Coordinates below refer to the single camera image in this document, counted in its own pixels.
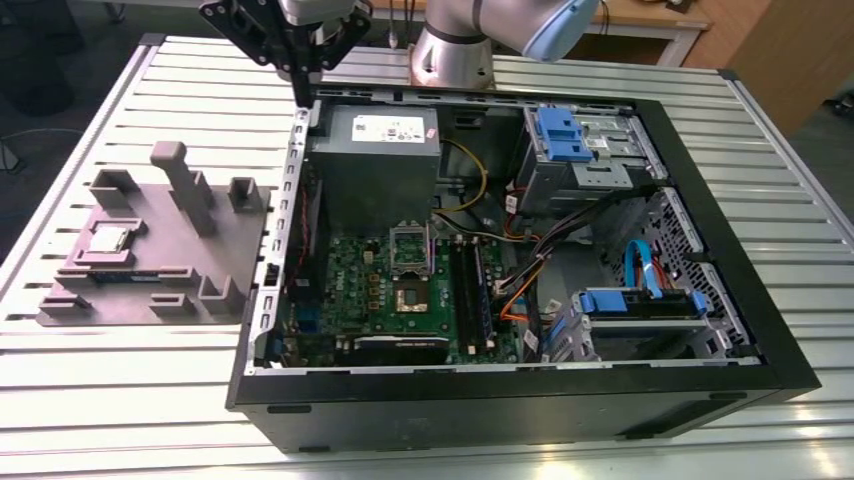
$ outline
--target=slotted aluminum surface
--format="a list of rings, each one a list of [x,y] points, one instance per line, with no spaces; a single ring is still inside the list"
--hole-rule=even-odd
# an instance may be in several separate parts
[[[357,49],[327,79],[406,84],[406,61],[402,52]],[[281,177],[290,88],[226,41],[171,37],[139,48],[0,270],[0,475],[854,476],[852,229],[738,84],[712,71],[506,57],[496,72],[502,90],[664,103],[824,388],[673,440],[285,456],[223,408],[237,326],[41,328],[37,306],[85,225],[86,182],[101,168],[166,182],[149,150],[181,140],[211,184],[253,176],[275,186]]]

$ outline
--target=motherboard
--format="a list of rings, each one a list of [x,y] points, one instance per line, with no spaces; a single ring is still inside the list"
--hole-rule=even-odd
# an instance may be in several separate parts
[[[366,350],[381,357],[367,363],[381,364],[401,355],[405,364],[518,361],[516,325],[498,323],[490,305],[501,245],[422,233],[333,237],[322,305],[293,306],[305,366],[337,366]]]

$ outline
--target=circuit board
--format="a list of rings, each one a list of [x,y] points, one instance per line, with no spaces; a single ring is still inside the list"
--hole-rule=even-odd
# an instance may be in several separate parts
[[[315,333],[326,338],[331,335],[441,337],[450,343],[449,364],[516,363],[520,341],[517,329],[512,326],[497,329],[494,347],[489,350],[477,353],[461,351],[450,265],[453,243],[452,240],[437,239],[429,242],[428,248],[424,245],[424,240],[414,237],[399,238],[395,242],[397,263],[415,264],[430,259],[433,273],[407,277],[391,273],[389,237],[333,238],[325,301]],[[486,280],[492,282],[504,274],[501,247],[492,242],[482,243],[480,247]],[[330,366],[329,355],[309,354],[315,349],[329,350],[329,345],[306,345],[306,341],[303,344],[301,351],[307,366]]]

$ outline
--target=expansion slot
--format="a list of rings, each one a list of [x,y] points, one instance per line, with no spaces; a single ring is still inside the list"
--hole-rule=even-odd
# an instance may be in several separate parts
[[[476,355],[496,346],[490,292],[477,241],[457,240],[450,263],[460,351]]]

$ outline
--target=wooden furniture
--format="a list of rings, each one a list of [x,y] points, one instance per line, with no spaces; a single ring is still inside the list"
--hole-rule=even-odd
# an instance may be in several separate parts
[[[728,68],[792,134],[854,72],[854,2],[702,0],[714,21],[686,67]]]

